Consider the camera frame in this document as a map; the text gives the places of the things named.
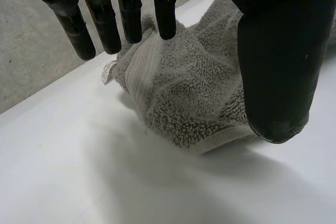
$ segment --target terry cloth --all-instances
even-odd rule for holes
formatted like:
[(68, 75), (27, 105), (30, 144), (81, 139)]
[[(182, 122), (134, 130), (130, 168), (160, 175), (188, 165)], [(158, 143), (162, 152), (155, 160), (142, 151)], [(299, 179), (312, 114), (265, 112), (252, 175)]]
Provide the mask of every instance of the terry cloth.
[(112, 77), (149, 129), (195, 154), (257, 138), (247, 123), (237, 57), (241, 16), (231, 0), (215, 0), (198, 24), (176, 22), (170, 40), (160, 38), (154, 15), (142, 19), (142, 41), (123, 43)]

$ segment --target white surface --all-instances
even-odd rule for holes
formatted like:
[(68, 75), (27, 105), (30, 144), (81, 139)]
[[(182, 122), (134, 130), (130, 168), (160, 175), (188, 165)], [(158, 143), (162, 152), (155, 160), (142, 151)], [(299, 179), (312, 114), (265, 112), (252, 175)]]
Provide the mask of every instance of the white surface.
[[(179, 8), (186, 25), (213, 0)], [(336, 223), (336, 60), (282, 145), (203, 157), (147, 133), (100, 55), (0, 116), (0, 223)]]

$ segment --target black rubber fingertip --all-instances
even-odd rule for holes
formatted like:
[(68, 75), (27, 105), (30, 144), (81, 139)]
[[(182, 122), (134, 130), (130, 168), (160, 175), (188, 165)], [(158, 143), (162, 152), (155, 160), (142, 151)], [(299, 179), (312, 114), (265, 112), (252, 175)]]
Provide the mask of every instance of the black rubber fingertip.
[(142, 39), (141, 10), (121, 10), (122, 26), (128, 43), (136, 44)]
[(174, 7), (156, 10), (156, 21), (162, 39), (168, 40), (175, 36), (176, 19)]
[(103, 23), (96, 23), (97, 31), (103, 48), (109, 55), (114, 55), (121, 50), (121, 41), (115, 18)]
[(96, 56), (96, 50), (86, 27), (81, 33), (67, 33), (67, 35), (79, 58), (87, 61)]

